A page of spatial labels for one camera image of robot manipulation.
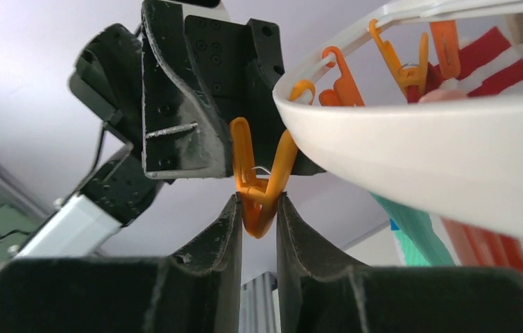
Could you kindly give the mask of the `orange clothes peg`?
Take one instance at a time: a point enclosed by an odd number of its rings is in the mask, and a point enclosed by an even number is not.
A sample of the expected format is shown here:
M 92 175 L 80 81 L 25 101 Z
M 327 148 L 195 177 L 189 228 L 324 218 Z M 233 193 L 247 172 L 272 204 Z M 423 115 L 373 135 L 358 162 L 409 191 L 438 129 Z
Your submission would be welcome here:
M 232 120 L 230 134 L 234 178 L 243 202 L 243 225 L 250 236 L 261 239 L 276 214 L 279 196 L 286 188 L 298 147 L 290 132 L 285 130 L 277 146 L 269 178 L 258 178 L 247 120 L 243 117 Z

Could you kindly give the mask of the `mint green sock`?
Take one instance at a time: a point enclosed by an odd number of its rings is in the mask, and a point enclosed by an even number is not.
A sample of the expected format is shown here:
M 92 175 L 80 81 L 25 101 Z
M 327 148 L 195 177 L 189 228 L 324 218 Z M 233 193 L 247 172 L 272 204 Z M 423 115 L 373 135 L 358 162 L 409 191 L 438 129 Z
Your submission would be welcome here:
M 373 194 L 386 211 L 401 250 L 402 260 L 409 266 L 454 266 L 445 244 L 435 233 L 429 213 Z

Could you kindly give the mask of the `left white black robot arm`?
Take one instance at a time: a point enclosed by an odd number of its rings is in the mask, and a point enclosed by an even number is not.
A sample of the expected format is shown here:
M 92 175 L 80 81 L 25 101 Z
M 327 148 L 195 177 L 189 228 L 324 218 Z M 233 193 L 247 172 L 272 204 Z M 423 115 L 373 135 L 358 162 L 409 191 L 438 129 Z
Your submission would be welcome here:
M 220 1 L 144 1 L 135 31 L 113 24 L 81 50 L 71 93 L 123 146 L 90 172 L 19 257 L 81 257 L 130 225 L 178 179 L 234 177 L 216 221 L 221 252 L 239 228 L 269 229 L 290 176 L 320 173 L 273 100 L 279 26 L 230 21 Z

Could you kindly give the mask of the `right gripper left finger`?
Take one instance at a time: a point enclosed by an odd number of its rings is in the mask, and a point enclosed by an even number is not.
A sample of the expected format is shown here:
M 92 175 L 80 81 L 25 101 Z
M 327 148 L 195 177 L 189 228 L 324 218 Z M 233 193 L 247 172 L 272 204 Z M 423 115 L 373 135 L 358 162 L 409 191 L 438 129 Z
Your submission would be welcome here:
M 166 257 L 13 259 L 0 265 L 0 332 L 236 332 L 241 213 Z

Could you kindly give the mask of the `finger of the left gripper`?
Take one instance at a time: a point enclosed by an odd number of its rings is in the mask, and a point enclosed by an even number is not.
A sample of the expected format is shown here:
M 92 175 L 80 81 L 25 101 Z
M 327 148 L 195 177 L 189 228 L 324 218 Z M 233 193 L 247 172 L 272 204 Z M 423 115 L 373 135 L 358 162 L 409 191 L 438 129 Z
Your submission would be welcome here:
M 152 179 L 226 178 L 232 143 L 185 35 L 180 4 L 142 4 L 143 168 Z

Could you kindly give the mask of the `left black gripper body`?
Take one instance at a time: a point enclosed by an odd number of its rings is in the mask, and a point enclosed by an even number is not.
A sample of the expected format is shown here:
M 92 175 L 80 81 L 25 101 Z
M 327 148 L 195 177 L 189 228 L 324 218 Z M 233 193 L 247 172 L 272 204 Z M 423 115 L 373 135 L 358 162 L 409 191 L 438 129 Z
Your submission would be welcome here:
M 200 77 L 228 125 L 228 133 L 232 120 L 245 118 L 255 163 L 270 168 L 285 129 L 272 96 L 284 74 L 278 26 L 256 19 L 235 24 L 188 13 L 186 5 L 180 5 Z M 104 28 L 83 47 L 69 80 L 72 94 L 123 142 L 123 148 L 93 172 L 95 177 L 146 176 L 142 164 L 142 22 L 140 29 L 140 35 L 135 35 L 121 24 Z

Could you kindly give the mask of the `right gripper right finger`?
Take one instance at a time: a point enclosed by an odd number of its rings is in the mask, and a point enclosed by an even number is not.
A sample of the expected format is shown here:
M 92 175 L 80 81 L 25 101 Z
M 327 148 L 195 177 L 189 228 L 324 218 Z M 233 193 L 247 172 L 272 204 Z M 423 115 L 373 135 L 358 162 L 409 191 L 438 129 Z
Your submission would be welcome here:
M 523 276 L 504 268 L 369 266 L 277 204 L 283 332 L 523 332 Z

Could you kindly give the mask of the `white round clip hanger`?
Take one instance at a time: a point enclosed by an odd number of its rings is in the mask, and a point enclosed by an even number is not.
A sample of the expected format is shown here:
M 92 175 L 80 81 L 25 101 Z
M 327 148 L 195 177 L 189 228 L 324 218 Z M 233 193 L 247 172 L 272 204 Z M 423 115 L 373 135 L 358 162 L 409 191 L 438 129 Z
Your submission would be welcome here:
M 314 51 L 273 90 L 310 160 L 399 203 L 523 238 L 523 96 L 363 108 L 291 96 L 299 81 L 321 79 L 327 63 Z

